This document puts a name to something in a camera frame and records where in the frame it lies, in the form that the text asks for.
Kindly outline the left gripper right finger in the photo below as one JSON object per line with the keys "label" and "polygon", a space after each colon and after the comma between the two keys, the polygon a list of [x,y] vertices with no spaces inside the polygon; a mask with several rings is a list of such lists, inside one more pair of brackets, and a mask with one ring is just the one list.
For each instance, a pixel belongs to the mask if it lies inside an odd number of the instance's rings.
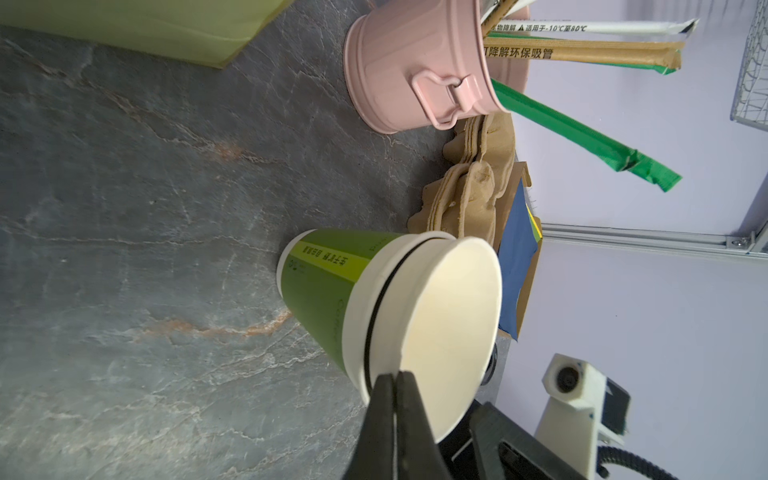
{"label": "left gripper right finger", "polygon": [[412,372],[401,371],[396,377],[395,414],[397,478],[450,479]]}

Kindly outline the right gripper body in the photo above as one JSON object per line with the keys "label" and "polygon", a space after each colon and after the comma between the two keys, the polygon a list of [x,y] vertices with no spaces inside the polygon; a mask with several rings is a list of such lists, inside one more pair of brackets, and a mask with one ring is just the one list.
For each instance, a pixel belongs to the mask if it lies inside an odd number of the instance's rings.
{"label": "right gripper body", "polygon": [[454,479],[582,479],[491,403],[473,401],[438,448]]}

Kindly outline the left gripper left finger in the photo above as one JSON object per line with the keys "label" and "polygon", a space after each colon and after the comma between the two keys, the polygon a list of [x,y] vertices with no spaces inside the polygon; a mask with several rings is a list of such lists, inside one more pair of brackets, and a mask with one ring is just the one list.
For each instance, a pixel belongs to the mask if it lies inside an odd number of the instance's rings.
{"label": "left gripper left finger", "polygon": [[374,385],[359,439],[343,478],[351,480],[394,478],[395,380],[380,375]]}

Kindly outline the green paper cup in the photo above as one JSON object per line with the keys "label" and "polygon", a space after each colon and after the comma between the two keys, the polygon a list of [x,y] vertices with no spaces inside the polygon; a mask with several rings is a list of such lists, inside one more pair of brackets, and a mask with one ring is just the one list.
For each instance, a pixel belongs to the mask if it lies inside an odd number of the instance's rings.
{"label": "green paper cup", "polygon": [[386,289],[416,249],[454,239],[441,231],[313,229],[295,237],[281,253],[276,281],[282,300],[365,403],[374,383],[370,349],[375,318]]}

